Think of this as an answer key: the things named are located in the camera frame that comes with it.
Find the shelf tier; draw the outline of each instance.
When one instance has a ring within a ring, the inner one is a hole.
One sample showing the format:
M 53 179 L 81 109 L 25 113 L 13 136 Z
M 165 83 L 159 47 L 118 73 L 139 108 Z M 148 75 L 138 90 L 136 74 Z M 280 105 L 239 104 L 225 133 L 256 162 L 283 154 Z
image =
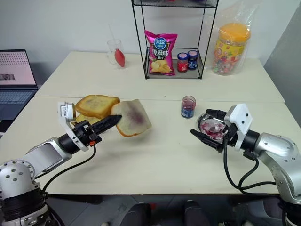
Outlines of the shelf tier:
M 216 8 L 218 0 L 132 0 L 135 6 Z
M 198 66 L 195 70 L 188 70 L 187 72 L 181 73 L 177 70 L 177 54 L 184 52 L 187 53 L 189 50 L 195 50 L 196 48 L 174 48 L 173 49 L 173 67 L 175 76 L 168 76 L 168 75 L 160 75 L 159 73 L 150 73 L 149 66 L 150 66 L 150 59 L 148 54 L 148 49 L 146 50 L 146 55 L 144 59 L 144 72 L 146 74 L 146 79 L 201 79 L 201 75 L 204 69 L 204 65 L 201 59 L 201 56 L 198 52 Z

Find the laptop screen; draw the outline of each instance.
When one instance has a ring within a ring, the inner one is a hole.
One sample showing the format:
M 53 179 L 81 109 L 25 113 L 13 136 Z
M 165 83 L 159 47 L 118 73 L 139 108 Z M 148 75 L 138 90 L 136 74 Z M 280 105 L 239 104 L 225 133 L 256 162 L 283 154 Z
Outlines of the laptop screen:
M 25 50 L 0 51 L 2 85 L 36 85 Z

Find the laptop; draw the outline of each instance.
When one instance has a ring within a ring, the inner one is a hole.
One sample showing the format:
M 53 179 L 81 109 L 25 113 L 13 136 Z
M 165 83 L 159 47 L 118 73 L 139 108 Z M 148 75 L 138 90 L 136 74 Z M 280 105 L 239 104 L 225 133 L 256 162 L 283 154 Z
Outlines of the laptop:
M 25 49 L 0 50 L 0 121 L 14 120 L 37 91 Z

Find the bread slice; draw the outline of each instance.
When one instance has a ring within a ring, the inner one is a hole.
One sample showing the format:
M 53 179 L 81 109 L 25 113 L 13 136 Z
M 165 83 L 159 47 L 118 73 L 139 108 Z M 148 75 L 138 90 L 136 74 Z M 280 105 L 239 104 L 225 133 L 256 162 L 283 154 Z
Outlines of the bread slice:
M 100 121 L 101 119 L 95 118 L 95 117 L 89 117 L 89 116 L 85 116 L 83 114 L 79 114 L 79 116 L 76 117 L 76 122 L 80 123 L 81 121 L 84 120 L 88 120 L 88 122 L 92 125 L 98 121 Z
M 107 117 L 112 106 L 120 102 L 118 97 L 108 97 L 103 95 L 89 95 L 82 98 L 76 105 L 75 109 L 85 116 L 104 119 Z
M 151 128 L 151 122 L 138 99 L 122 101 L 111 109 L 111 115 L 121 114 L 116 125 L 119 133 L 125 137 L 136 136 Z

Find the bag of chips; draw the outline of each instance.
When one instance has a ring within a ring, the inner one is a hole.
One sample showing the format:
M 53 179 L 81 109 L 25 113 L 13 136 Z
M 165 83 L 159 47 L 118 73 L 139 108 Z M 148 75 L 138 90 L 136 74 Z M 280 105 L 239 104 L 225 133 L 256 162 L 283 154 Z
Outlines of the bag of chips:
M 175 76 L 171 50 L 174 47 L 177 34 L 153 34 L 144 31 L 150 43 L 150 73 Z

